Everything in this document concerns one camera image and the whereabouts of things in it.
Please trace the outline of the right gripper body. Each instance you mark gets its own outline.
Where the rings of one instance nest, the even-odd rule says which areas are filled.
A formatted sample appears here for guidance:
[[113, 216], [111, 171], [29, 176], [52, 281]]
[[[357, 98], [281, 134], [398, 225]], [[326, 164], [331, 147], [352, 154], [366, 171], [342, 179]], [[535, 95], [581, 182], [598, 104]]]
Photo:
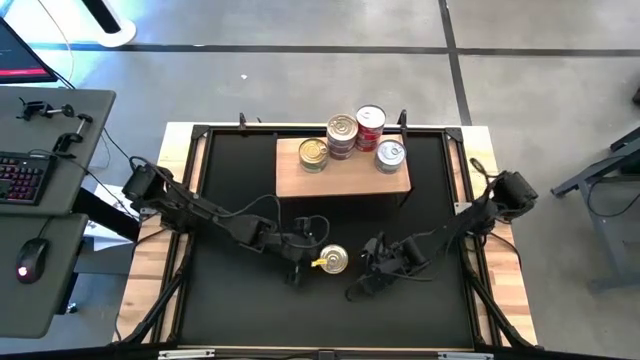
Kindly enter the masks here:
[[413, 239], [393, 243], [379, 264], [382, 274], [403, 280], [415, 280], [425, 269], [425, 256]]

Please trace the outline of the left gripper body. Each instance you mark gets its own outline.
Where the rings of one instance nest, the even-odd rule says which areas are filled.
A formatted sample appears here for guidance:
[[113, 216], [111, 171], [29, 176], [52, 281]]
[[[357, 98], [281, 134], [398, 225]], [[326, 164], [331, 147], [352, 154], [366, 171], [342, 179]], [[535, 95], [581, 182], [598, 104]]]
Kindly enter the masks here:
[[303, 276], [318, 255], [309, 255], [308, 249], [319, 246], [311, 230], [311, 219], [296, 219], [293, 232], [279, 233], [273, 251], [281, 258], [293, 263], [293, 269], [286, 275], [286, 283], [299, 286]]

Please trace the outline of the silver-lid seafood can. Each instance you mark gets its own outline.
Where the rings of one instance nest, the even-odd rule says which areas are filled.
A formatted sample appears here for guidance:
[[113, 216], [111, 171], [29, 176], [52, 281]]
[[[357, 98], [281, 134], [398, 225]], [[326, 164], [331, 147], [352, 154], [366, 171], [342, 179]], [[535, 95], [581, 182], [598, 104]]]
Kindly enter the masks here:
[[342, 246], [331, 244], [320, 251], [317, 262], [323, 271], [331, 275], [336, 275], [347, 268], [349, 255]]

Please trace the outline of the wooden shelf with black legs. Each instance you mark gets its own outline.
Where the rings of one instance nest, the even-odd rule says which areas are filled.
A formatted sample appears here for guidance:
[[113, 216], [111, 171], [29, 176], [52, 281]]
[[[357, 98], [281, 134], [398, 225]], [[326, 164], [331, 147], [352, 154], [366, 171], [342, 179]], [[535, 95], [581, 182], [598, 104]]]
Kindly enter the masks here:
[[411, 189], [407, 161], [395, 173], [380, 172], [375, 152], [356, 150], [346, 160], [329, 157], [318, 173], [299, 163], [304, 138], [280, 138], [276, 145], [276, 195], [280, 198], [404, 194]]

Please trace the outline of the black table mat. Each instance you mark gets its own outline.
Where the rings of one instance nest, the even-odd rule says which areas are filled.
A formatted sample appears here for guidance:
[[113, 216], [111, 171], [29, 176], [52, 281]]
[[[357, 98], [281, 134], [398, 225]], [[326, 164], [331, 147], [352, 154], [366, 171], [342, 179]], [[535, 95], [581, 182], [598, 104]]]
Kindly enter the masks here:
[[[281, 219], [299, 216], [349, 253], [337, 275], [312, 268], [299, 286], [285, 279], [291, 264], [244, 249], [216, 226], [201, 227], [192, 251], [190, 279], [179, 335], [185, 345], [468, 348], [472, 328], [459, 253], [438, 253], [426, 232], [453, 215], [443, 138], [435, 133], [407, 140], [412, 193], [286, 199], [275, 202], [276, 138], [273, 134], [213, 137], [203, 179], [211, 202], [236, 211]], [[432, 264], [417, 281], [400, 280], [383, 292], [357, 296], [365, 243], [384, 233], [389, 241], [415, 235]]]

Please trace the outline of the black desk leg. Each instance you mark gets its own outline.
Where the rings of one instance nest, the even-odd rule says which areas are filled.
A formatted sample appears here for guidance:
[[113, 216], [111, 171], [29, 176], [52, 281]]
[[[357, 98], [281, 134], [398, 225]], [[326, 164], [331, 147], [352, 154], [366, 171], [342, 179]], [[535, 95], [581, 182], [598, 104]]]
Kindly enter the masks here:
[[85, 214], [94, 221], [125, 239], [136, 242], [139, 236], [139, 222], [119, 211], [98, 196], [80, 188], [72, 207], [73, 213]]

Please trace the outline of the grey metal stand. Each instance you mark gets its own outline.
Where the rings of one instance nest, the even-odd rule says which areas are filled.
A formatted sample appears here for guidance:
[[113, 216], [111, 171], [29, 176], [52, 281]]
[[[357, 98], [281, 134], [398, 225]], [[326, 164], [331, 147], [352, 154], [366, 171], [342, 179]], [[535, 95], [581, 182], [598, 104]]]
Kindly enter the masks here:
[[640, 286], [640, 127], [612, 143], [606, 158], [551, 189], [557, 198], [571, 191], [581, 194], [611, 268], [590, 290]]

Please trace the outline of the grey desk panel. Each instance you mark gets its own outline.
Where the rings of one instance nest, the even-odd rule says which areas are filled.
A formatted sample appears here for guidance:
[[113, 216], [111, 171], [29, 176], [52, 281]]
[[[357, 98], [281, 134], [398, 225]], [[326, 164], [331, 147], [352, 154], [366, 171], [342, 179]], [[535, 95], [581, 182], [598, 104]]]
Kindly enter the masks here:
[[[0, 204], [0, 214], [44, 216], [71, 212], [100, 135], [114, 104], [111, 90], [61, 89], [0, 86], [0, 152], [48, 154], [58, 137], [81, 131], [83, 141], [69, 147], [71, 160], [56, 159], [44, 194], [37, 205]], [[35, 115], [29, 121], [20, 119], [22, 103], [44, 101], [54, 108], [71, 105], [77, 114], [93, 118], [80, 125], [77, 118], [61, 114], [50, 118]]]
[[[62, 306], [88, 217], [0, 217], [0, 337], [41, 338]], [[18, 280], [16, 261], [28, 240], [49, 241], [42, 276]]]

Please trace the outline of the black desk clamp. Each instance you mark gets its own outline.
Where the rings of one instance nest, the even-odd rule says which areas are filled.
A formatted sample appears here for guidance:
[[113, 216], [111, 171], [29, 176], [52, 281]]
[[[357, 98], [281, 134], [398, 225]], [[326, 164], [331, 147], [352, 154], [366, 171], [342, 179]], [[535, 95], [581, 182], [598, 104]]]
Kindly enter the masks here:
[[62, 105], [60, 108], [54, 108], [46, 101], [29, 101], [26, 102], [23, 98], [19, 98], [22, 103], [22, 109], [17, 119], [30, 121], [35, 115], [52, 118], [54, 115], [64, 115], [66, 117], [74, 117], [75, 110], [69, 105]]
[[75, 132], [63, 133], [54, 144], [52, 151], [58, 157], [74, 158], [74, 155], [70, 152], [70, 147], [73, 144], [80, 144], [84, 141], [82, 130], [86, 125], [93, 123], [93, 118], [87, 114], [80, 113], [76, 118], [80, 120], [78, 129]]

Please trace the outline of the black computer mouse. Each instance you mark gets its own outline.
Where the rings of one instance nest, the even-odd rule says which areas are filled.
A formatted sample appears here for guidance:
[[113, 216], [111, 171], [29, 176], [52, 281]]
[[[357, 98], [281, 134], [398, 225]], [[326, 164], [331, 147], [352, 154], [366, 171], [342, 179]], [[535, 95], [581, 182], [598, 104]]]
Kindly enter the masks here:
[[46, 266], [50, 242], [44, 238], [32, 238], [20, 248], [16, 259], [16, 278], [22, 284], [37, 282]]

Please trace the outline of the white round stand base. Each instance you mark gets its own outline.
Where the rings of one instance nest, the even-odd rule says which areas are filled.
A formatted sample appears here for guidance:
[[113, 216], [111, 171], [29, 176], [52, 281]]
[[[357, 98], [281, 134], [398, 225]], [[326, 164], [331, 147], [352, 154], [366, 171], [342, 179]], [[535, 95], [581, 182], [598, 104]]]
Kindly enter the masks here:
[[128, 18], [126, 17], [122, 17], [120, 16], [117, 11], [112, 7], [111, 3], [109, 0], [105, 0], [107, 3], [107, 6], [109, 7], [109, 9], [111, 10], [112, 14], [116, 17], [116, 19], [118, 20], [120, 26], [121, 26], [121, 31], [116, 33], [116, 34], [106, 34], [104, 33], [101, 28], [99, 27], [99, 25], [97, 24], [97, 22], [94, 19], [94, 22], [97, 26], [96, 29], [96, 41], [104, 46], [104, 47], [108, 47], [108, 48], [115, 48], [115, 47], [120, 47], [123, 45], [126, 45], [128, 43], [130, 43], [134, 37], [136, 36], [136, 26], [135, 24]]

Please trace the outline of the backlit black keyboard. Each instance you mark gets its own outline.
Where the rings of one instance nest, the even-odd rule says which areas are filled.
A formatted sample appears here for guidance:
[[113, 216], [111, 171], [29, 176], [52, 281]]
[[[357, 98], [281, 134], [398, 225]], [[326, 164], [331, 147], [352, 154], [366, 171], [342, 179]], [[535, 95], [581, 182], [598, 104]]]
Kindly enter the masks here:
[[47, 154], [0, 151], [0, 204], [39, 204], [55, 159]]

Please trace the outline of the black stand pole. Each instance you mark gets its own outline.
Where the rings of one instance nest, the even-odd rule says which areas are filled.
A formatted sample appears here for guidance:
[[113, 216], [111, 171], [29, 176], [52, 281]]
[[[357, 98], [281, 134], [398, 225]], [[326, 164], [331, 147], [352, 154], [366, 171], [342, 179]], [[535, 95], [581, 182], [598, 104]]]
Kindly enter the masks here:
[[104, 33], [116, 34], [121, 31], [118, 20], [112, 14], [105, 0], [81, 0], [81, 2]]

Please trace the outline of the dark screen with red bar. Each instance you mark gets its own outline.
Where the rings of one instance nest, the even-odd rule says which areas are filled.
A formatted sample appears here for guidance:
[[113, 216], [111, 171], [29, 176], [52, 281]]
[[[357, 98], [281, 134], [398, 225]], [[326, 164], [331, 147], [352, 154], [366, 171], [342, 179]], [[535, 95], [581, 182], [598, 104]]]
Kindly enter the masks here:
[[0, 84], [56, 82], [57, 76], [0, 18]]

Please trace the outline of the silver metal bracket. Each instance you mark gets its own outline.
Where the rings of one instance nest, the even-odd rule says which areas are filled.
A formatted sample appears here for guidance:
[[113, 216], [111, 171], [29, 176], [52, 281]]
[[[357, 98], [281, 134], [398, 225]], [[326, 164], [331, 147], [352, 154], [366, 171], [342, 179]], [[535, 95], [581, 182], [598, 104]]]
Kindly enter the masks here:
[[491, 353], [482, 352], [438, 352], [438, 360], [495, 360]]
[[177, 349], [160, 351], [157, 360], [198, 360], [215, 356], [214, 349]]

